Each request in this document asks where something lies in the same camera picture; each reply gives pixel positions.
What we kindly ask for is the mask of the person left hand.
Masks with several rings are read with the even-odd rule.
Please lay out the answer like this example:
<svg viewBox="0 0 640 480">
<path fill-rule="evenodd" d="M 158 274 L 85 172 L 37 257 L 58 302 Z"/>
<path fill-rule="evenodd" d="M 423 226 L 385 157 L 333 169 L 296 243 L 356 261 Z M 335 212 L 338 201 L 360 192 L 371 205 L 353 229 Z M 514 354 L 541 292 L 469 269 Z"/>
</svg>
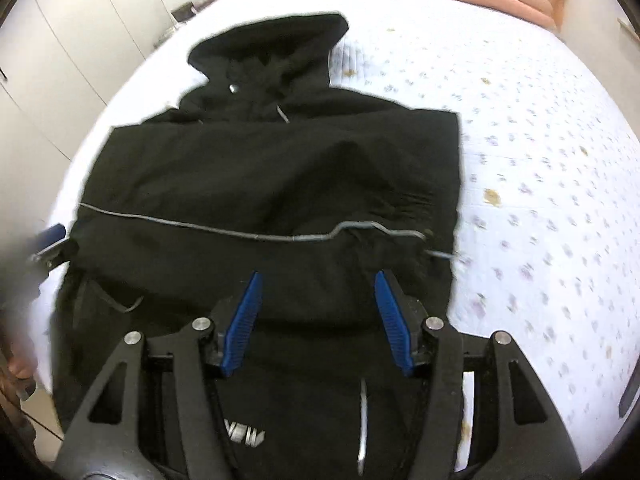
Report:
<svg viewBox="0 0 640 480">
<path fill-rule="evenodd" d="M 39 286 L 24 276 L 1 278 L 1 371 L 12 386 L 31 380 L 37 368 L 29 323 L 39 295 Z"/>
</svg>

